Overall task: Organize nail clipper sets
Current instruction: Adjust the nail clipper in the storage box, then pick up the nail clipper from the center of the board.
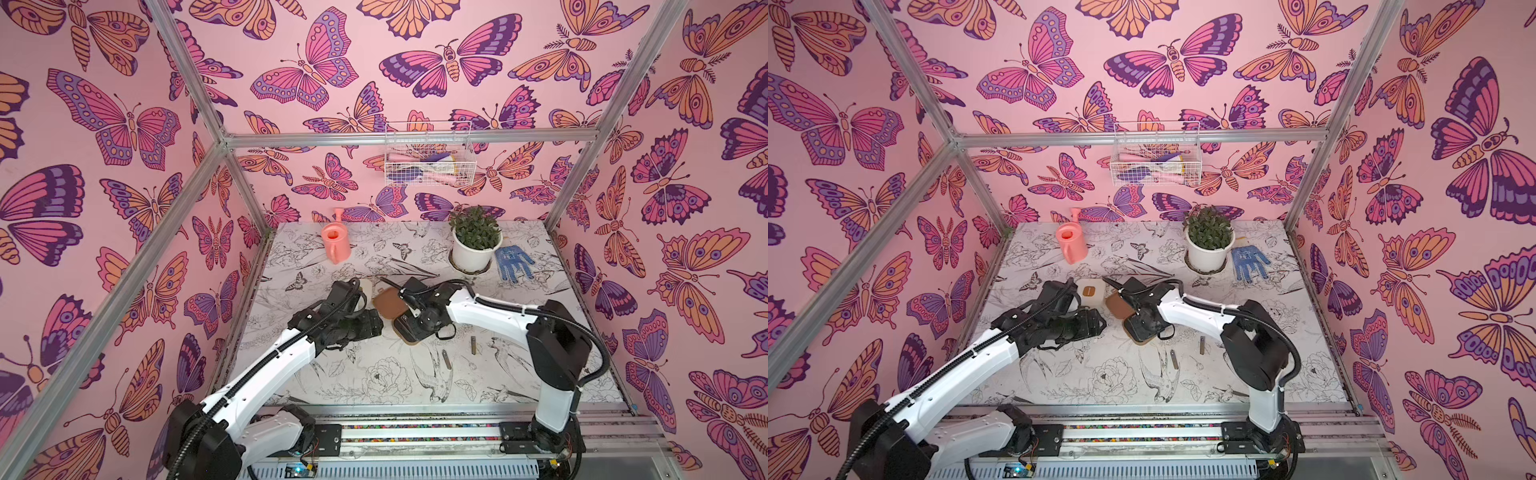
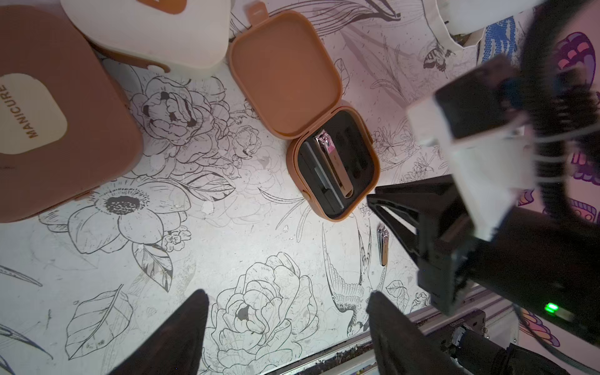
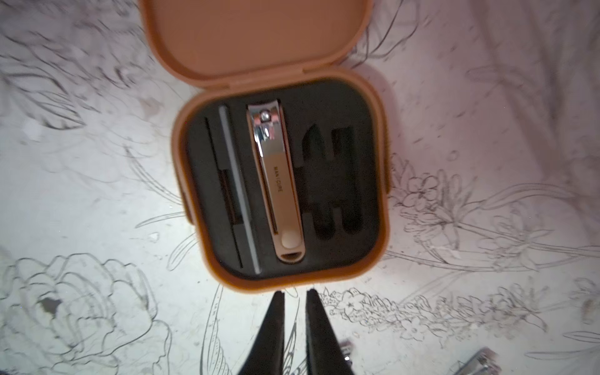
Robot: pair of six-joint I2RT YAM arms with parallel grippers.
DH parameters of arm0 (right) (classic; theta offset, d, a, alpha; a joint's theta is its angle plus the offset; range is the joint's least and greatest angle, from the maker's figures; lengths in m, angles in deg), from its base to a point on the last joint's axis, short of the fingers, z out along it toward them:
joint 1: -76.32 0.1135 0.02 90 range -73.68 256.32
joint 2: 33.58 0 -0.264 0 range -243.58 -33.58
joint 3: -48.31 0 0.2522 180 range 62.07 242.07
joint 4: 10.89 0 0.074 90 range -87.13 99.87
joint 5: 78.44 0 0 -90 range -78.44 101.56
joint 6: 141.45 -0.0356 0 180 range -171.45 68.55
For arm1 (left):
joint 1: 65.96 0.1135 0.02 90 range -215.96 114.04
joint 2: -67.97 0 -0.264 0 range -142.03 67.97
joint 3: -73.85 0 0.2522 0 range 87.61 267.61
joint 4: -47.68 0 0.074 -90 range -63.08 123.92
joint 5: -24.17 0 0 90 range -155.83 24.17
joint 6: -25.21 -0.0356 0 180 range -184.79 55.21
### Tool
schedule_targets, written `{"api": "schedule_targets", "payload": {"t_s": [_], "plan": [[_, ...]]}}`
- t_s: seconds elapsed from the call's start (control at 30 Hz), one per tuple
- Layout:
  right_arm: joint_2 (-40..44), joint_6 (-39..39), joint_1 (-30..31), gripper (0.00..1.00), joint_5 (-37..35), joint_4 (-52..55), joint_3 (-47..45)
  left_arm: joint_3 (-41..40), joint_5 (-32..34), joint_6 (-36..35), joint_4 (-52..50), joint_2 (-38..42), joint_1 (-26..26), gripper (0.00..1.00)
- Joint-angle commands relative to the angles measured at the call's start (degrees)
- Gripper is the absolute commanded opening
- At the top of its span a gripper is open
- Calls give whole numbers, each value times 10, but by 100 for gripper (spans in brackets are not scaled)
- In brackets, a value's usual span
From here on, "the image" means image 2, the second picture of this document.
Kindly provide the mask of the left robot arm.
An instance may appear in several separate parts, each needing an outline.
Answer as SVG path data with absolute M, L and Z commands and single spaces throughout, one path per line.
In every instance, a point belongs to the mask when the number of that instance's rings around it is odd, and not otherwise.
M 209 315 L 202 289 L 187 300 L 114 374 L 196 374 L 202 358 Z M 456 327 L 446 354 L 381 292 L 370 296 L 367 312 L 378 371 L 381 374 L 564 374 L 550 359 L 511 344 L 496 345 L 476 331 Z

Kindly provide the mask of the long brown nail clipper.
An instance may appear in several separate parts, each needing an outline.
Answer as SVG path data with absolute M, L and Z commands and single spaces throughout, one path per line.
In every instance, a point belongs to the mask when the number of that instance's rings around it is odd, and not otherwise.
M 315 137 L 315 141 L 327 161 L 327 164 L 333 173 L 338 186 L 345 198 L 351 198 L 354 192 L 348 172 L 342 162 L 342 158 L 333 142 L 333 138 L 326 131 L 320 131 Z

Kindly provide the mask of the dark brown clipper case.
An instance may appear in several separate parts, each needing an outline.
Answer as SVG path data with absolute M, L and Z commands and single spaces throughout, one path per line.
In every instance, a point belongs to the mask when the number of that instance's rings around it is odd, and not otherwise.
M 288 140 L 287 170 L 312 210 L 340 221 L 376 186 L 379 159 L 361 115 L 343 103 L 342 78 L 317 31 L 301 13 L 271 16 L 254 1 L 245 8 L 251 27 L 237 36 L 228 62 L 232 77 L 273 135 Z M 332 138 L 354 187 L 340 187 L 315 137 Z

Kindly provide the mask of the cream clipper case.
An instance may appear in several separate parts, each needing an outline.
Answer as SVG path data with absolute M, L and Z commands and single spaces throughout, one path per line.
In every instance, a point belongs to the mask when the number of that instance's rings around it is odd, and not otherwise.
M 101 54 L 154 73 L 199 80 L 222 65 L 231 2 L 62 0 L 73 25 Z

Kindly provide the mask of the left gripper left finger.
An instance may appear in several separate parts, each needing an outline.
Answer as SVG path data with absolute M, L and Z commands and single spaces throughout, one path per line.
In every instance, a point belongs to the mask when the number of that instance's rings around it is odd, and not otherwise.
M 197 374 L 209 315 L 198 289 L 112 374 Z

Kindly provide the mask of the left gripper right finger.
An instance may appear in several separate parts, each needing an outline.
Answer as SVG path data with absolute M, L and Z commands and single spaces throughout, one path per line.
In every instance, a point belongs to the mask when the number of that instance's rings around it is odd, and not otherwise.
M 463 374 L 383 293 L 370 295 L 367 313 L 380 374 Z

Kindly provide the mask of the tan brown clipper case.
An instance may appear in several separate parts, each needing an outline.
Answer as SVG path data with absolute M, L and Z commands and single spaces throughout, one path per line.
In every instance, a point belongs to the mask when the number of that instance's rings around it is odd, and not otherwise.
M 120 88 L 67 20 L 1 9 L 1 220 L 24 220 L 125 175 L 142 133 Z

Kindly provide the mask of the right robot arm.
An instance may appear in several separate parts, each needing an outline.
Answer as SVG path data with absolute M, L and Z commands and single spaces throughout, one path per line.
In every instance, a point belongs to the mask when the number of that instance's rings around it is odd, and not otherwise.
M 521 62 L 496 56 L 407 109 L 445 176 L 377 187 L 369 208 L 417 264 L 432 305 L 452 315 L 477 283 L 599 344 L 599 226 L 576 214 L 567 159 L 599 166 L 599 115 L 586 69 L 557 44 L 588 1 L 546 1 Z

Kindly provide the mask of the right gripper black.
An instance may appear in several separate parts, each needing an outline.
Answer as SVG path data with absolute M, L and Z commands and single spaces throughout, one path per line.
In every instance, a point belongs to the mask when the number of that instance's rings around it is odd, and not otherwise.
M 468 212 L 450 209 L 456 201 L 451 175 L 379 186 L 367 196 L 367 204 L 418 266 L 418 286 L 447 316 L 473 284 L 467 266 L 478 245 Z M 425 216 L 419 225 L 420 215 Z

